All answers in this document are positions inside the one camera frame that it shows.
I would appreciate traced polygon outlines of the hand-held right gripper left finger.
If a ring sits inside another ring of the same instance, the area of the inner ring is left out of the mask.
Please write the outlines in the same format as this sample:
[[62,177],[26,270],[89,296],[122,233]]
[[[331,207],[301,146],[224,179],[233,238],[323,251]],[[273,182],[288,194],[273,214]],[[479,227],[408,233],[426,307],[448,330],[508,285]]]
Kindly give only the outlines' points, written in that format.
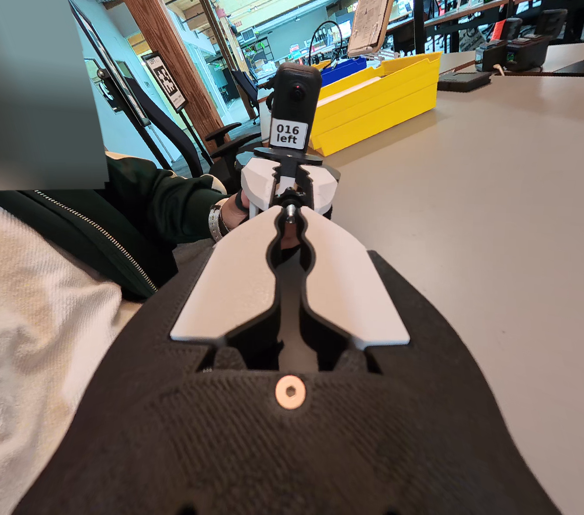
[[183,342],[275,342],[279,290],[268,259],[279,240],[279,208],[256,215],[220,240],[170,336]]

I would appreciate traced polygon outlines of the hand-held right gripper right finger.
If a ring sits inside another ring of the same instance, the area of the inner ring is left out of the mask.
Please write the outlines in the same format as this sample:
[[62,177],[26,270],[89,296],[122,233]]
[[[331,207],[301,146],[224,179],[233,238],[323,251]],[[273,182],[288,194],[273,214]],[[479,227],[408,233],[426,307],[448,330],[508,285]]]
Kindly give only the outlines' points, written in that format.
[[408,344],[410,335],[366,248],[310,208],[300,213],[314,255],[305,281],[308,313],[339,329],[357,349]]

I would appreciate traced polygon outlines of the black knob bolt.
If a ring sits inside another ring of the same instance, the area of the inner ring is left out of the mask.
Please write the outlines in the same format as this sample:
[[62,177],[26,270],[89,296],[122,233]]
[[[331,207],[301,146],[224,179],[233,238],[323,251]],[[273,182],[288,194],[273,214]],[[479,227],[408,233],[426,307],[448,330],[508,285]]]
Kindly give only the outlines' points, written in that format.
[[278,197],[278,204],[286,212],[286,223],[296,223],[297,211],[305,204],[306,194],[302,190],[287,188]]

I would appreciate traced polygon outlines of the yellow plastic bin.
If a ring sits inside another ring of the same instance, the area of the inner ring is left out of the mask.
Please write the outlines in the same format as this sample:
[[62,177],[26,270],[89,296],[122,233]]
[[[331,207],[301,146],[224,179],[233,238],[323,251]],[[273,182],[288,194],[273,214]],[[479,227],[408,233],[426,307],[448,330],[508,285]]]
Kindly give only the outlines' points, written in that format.
[[322,88],[311,147],[329,156],[434,109],[441,56],[385,60]]

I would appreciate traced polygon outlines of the person's left forearm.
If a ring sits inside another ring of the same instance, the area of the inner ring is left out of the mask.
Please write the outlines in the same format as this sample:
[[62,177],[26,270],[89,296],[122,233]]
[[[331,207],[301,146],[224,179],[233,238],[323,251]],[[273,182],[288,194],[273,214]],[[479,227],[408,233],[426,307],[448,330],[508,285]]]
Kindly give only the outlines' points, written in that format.
[[210,209],[230,197],[214,176],[185,178],[150,160],[106,152],[109,182],[98,193],[144,236],[169,244],[209,239]]

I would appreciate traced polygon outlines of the person's left hand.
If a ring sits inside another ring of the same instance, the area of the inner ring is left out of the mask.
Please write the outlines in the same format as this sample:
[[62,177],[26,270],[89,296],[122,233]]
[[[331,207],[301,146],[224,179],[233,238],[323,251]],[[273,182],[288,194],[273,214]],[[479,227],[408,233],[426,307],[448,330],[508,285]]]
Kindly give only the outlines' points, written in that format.
[[231,231],[249,218],[250,201],[243,189],[230,196],[221,207],[221,218]]

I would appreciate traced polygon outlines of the metal wristwatch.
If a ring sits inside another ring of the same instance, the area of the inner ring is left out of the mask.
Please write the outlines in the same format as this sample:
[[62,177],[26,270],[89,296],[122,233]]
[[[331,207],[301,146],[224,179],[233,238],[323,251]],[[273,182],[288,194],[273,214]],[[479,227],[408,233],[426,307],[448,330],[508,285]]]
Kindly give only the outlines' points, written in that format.
[[210,208],[208,215],[208,228],[211,234],[211,238],[214,240],[215,243],[218,243],[230,232],[221,214],[224,202],[225,200],[219,201],[218,203],[214,204]]

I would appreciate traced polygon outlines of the blue plastic bin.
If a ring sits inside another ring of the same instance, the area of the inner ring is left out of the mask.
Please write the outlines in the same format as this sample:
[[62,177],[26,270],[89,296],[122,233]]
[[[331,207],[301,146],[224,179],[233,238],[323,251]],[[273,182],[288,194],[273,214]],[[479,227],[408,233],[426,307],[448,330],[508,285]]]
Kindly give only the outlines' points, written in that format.
[[358,58],[350,58],[343,62],[338,62],[335,66],[329,65],[321,71],[321,87],[324,88],[344,79],[352,74],[358,73],[367,68],[367,58],[359,56]]

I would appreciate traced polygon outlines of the black office chair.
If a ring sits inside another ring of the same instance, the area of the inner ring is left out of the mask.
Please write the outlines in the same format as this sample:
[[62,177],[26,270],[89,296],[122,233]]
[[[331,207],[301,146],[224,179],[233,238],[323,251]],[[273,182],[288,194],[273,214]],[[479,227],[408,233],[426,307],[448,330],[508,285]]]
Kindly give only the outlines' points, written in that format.
[[[203,170],[193,141],[171,120],[150,97],[142,90],[135,79],[126,79],[129,89],[133,92],[142,110],[159,130],[170,139],[185,158],[193,177],[203,175]],[[225,142],[218,150],[211,154],[217,161],[210,166],[210,174],[219,179],[228,194],[234,194],[240,187],[240,173],[235,168],[236,155],[242,147],[258,138],[260,133],[249,133],[236,139]]]

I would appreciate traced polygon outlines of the framed marker sign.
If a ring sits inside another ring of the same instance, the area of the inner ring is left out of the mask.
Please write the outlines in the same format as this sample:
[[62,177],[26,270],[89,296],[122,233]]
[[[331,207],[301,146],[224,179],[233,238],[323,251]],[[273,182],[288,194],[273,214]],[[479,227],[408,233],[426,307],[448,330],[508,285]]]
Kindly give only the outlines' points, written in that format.
[[155,51],[150,54],[142,55],[141,59],[161,91],[164,93],[165,97],[168,99],[173,110],[180,113],[187,105],[187,99],[172,76],[172,73],[162,56]]

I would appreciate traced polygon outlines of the black framed glass door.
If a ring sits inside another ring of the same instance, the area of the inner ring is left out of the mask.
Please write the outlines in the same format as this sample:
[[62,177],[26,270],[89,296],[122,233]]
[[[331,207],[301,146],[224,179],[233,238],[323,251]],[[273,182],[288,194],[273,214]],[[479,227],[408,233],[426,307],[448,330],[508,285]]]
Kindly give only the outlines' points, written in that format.
[[161,149],[157,146],[147,131],[147,126],[151,124],[151,121],[139,104],[131,88],[128,86],[126,78],[121,73],[118,65],[111,57],[110,53],[107,51],[104,43],[102,42],[87,16],[77,6],[74,0],[68,1],[72,14],[76,19],[79,27],[88,38],[89,42],[104,64],[104,68],[98,70],[99,78],[106,84],[109,93],[111,93],[118,105],[121,106],[122,111],[126,114],[135,130],[146,143],[157,161],[161,164],[162,167],[169,167],[169,163],[165,159]]

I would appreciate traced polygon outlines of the white shirt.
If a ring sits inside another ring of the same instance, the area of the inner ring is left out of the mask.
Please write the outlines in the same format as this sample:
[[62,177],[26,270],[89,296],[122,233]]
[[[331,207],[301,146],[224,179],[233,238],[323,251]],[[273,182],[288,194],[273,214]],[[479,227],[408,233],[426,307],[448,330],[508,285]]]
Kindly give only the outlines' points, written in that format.
[[140,303],[1,209],[1,514],[64,438]]

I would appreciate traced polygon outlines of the black charger dock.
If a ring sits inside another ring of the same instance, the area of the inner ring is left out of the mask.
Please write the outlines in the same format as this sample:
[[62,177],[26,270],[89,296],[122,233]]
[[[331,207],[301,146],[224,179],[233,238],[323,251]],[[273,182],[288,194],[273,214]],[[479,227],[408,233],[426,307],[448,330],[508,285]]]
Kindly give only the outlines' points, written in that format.
[[548,47],[559,36],[567,13],[565,8],[544,10],[537,19],[535,33],[522,37],[522,19],[507,18],[502,23],[499,38],[476,49],[475,68],[479,72],[507,70],[514,73],[541,68]]

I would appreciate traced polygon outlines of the thin wooden post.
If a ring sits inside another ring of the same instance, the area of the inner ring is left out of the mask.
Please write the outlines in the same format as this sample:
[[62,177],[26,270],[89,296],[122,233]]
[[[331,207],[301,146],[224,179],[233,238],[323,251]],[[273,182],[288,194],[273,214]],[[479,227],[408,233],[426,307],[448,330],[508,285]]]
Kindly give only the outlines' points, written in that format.
[[211,31],[215,37],[215,40],[219,46],[223,59],[227,64],[227,67],[230,70],[238,70],[239,66],[237,65],[237,59],[234,57],[232,51],[230,50],[223,28],[220,24],[220,20],[215,11],[214,4],[211,2],[211,0],[199,0],[199,2],[203,7],[203,12],[207,18]]

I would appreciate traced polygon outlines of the thick wooden post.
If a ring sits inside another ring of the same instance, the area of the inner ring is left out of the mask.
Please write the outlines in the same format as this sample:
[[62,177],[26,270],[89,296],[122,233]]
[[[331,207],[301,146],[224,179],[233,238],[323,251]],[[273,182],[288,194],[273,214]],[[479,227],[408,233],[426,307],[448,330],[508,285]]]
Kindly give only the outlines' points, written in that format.
[[187,99],[186,113],[202,141],[223,123],[164,0],[123,0],[150,50],[157,51]]

